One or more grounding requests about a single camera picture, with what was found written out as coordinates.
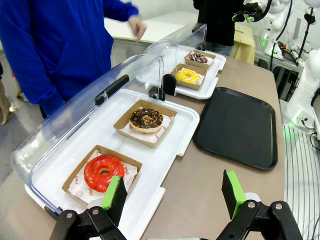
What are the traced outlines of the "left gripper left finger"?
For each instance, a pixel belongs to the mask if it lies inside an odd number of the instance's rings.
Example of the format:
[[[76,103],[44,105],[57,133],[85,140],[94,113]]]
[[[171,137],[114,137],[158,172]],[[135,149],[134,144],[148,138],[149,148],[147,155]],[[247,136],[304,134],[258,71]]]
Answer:
[[[127,198],[122,176],[113,176],[100,205],[87,208],[78,214],[74,210],[60,213],[51,240],[124,240],[118,226]]]

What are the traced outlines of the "person left hand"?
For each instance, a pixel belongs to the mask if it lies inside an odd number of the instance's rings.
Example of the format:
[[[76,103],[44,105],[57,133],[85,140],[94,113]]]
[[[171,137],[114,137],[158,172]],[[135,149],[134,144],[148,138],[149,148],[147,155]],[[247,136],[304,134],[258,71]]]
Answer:
[[[147,30],[147,26],[143,22],[142,17],[139,15],[132,15],[128,19],[128,24],[131,28],[133,35],[136,37],[136,44],[138,44]]]

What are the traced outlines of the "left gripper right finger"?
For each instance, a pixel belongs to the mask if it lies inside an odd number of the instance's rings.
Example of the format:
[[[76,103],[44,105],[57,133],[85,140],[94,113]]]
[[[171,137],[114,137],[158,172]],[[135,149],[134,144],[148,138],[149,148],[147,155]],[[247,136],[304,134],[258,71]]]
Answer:
[[[265,240],[301,240],[298,224],[285,201],[267,206],[261,200],[245,195],[233,170],[224,170],[223,197],[230,222],[217,237],[218,240],[244,240],[250,232],[259,232]]]

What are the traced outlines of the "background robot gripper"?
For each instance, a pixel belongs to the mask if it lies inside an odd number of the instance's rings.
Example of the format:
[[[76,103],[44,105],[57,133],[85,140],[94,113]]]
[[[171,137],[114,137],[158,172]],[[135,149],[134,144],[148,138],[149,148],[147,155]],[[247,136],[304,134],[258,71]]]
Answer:
[[[248,23],[252,22],[252,18],[260,20],[263,14],[263,8],[258,4],[244,4],[240,11],[238,11],[232,17],[233,22],[239,22],[240,20],[246,20]]]

